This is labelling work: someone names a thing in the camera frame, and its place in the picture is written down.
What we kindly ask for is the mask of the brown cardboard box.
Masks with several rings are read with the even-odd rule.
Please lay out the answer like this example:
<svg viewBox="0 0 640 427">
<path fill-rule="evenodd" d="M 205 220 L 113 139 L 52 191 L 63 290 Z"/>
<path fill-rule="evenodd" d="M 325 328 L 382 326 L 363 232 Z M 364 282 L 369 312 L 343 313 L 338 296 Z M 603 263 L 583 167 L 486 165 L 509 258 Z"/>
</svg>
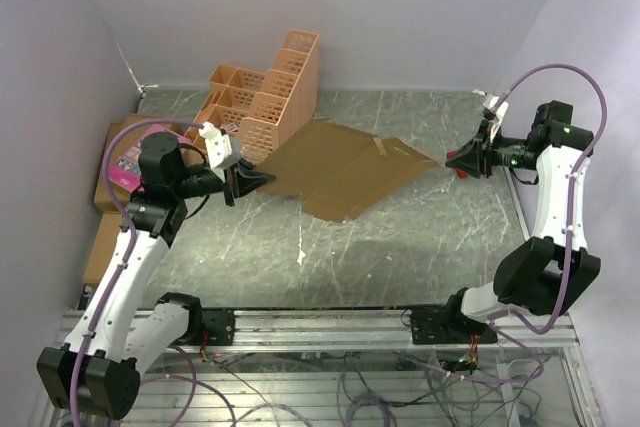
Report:
<svg viewBox="0 0 640 427">
<path fill-rule="evenodd" d="M 275 177 L 263 192 L 293 197 L 304 213 L 341 223 L 439 167 L 437 160 L 397 137 L 379 138 L 313 119 L 257 169 Z"/>
</svg>

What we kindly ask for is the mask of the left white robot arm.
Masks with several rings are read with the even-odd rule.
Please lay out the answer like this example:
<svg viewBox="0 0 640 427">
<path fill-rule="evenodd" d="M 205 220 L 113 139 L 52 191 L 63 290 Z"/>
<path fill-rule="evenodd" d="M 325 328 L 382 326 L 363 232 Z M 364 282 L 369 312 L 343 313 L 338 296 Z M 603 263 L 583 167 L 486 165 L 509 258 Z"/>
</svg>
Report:
<svg viewBox="0 0 640 427">
<path fill-rule="evenodd" d="M 274 182 L 242 155 L 236 139 L 211 123 L 198 128 L 206 159 L 189 167 L 186 144 L 171 131 L 146 136 L 138 157 L 140 187 L 122 208 L 111 260 L 87 308 L 58 348 L 46 347 L 36 369 L 52 404 L 79 426 L 85 415 L 121 420 L 142 377 L 167 347 L 207 342 L 199 298 L 163 295 L 132 324 L 152 274 L 188 217 L 187 200 L 221 193 L 227 205 Z"/>
</svg>

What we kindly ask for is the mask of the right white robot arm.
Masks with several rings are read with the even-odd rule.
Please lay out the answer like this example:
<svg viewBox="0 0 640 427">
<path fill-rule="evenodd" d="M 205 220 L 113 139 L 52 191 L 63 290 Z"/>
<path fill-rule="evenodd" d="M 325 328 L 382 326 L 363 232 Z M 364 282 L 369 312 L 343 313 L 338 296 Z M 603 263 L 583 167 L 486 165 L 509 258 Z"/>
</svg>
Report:
<svg viewBox="0 0 640 427">
<path fill-rule="evenodd" d="M 593 133 L 572 125 L 571 105 L 551 101 L 537 108 L 526 137 L 506 137 L 501 132 L 506 110 L 488 97 L 477 133 L 449 153 L 446 164 L 474 178 L 490 177 L 499 167 L 535 172 L 533 230 L 500 262 L 493 281 L 463 288 L 442 305 L 412 307 L 409 326 L 416 345 L 494 343 L 491 321 L 565 313 L 600 273 L 600 259 L 588 252 L 582 216 Z"/>
</svg>

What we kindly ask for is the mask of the large closed cardboard box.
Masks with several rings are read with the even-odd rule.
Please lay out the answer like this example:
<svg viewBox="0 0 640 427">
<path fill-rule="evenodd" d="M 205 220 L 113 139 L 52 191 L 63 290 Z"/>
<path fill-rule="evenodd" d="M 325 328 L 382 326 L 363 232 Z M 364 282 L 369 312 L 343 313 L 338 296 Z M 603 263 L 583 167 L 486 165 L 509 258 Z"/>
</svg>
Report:
<svg viewBox="0 0 640 427">
<path fill-rule="evenodd" d="M 109 147 L 122 129 L 151 118 L 151 116 L 131 114 L 123 122 L 111 124 L 105 141 L 105 153 L 106 148 Z M 109 161 L 107 178 L 114 194 L 123 205 L 129 201 L 131 193 L 140 185 L 138 159 L 141 153 L 141 142 L 145 137 L 159 132 L 161 129 L 171 130 L 177 135 L 182 135 L 183 133 L 182 128 L 178 125 L 144 125 L 129 132 L 114 148 Z M 94 204 L 103 213 L 117 211 L 107 192 L 102 173 L 99 174 L 94 194 Z"/>
</svg>

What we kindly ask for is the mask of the small closed cardboard box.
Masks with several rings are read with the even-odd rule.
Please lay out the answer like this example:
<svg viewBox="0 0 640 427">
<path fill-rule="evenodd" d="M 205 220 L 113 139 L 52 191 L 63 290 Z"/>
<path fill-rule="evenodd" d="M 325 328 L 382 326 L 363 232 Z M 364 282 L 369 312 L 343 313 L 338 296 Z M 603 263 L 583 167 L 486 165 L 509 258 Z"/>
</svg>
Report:
<svg viewBox="0 0 640 427">
<path fill-rule="evenodd" d="M 96 288 L 106 272 L 120 232 L 121 220 L 122 216 L 117 212 L 102 215 L 83 275 L 86 286 Z"/>
</svg>

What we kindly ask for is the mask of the red small object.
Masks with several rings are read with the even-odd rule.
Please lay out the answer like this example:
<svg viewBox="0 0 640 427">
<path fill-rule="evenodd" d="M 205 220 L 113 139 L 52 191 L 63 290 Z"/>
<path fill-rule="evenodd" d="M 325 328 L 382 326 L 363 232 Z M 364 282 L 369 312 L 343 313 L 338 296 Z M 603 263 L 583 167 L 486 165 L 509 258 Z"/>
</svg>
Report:
<svg viewBox="0 0 640 427">
<path fill-rule="evenodd" d="M 453 157 L 453 156 L 454 156 L 454 154 L 455 154 L 455 150 L 449 151 L 449 152 L 446 154 L 446 158 L 447 158 L 447 159 L 450 159 L 451 157 Z M 456 175 L 457 175 L 459 178 L 461 178 L 461 179 L 465 179 L 465 178 L 467 178 L 467 177 L 469 176 L 469 174 L 468 174 L 468 173 L 466 173 L 466 172 L 464 172 L 464 171 L 462 171 L 462 170 L 459 170 L 459 169 L 455 169 L 455 173 L 456 173 Z"/>
</svg>

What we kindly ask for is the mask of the orange plastic organizer rack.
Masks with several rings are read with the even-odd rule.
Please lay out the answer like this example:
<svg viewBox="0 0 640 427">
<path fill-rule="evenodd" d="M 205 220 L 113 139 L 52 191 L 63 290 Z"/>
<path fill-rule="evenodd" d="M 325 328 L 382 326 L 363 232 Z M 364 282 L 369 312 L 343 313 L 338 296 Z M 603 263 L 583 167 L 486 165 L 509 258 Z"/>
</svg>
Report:
<svg viewBox="0 0 640 427">
<path fill-rule="evenodd" d="M 319 55 L 318 34 L 291 30 L 265 72 L 218 65 L 194 121 L 226 131 L 249 162 L 261 163 L 313 117 Z"/>
</svg>

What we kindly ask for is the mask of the pink book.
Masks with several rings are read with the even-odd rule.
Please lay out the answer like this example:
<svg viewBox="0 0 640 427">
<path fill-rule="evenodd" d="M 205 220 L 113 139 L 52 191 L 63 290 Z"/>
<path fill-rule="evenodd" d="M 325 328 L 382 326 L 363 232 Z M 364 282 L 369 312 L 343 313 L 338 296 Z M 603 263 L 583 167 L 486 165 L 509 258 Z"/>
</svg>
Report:
<svg viewBox="0 0 640 427">
<path fill-rule="evenodd" d="M 108 178 L 116 186 L 128 192 L 135 191 L 140 186 L 141 170 L 139 157 L 142 152 L 142 142 L 152 134 L 167 131 L 167 128 L 153 124 L 149 126 L 135 141 L 125 145 L 123 153 L 119 154 L 114 163 L 108 168 Z"/>
</svg>

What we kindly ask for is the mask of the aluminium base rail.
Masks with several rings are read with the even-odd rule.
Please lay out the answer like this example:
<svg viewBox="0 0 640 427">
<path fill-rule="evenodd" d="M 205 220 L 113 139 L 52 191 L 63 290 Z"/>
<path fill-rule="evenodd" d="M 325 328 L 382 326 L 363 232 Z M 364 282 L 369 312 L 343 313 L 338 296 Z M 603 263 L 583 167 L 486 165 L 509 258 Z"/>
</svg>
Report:
<svg viewBox="0 0 640 427">
<path fill-rule="evenodd" d="M 58 346 L 81 318 L 68 311 L 61 320 L 54 345 Z M 399 311 L 258 311 L 237 310 L 230 346 L 211 347 L 217 352 L 315 352 L 315 351 L 417 351 L 430 348 L 463 349 L 470 340 L 436 344 L 435 334 L 427 343 L 414 344 L 411 330 L 400 320 Z M 570 317 L 557 321 L 554 329 L 537 335 L 518 319 L 499 319 L 496 327 L 530 348 L 564 348 L 579 345 Z"/>
</svg>

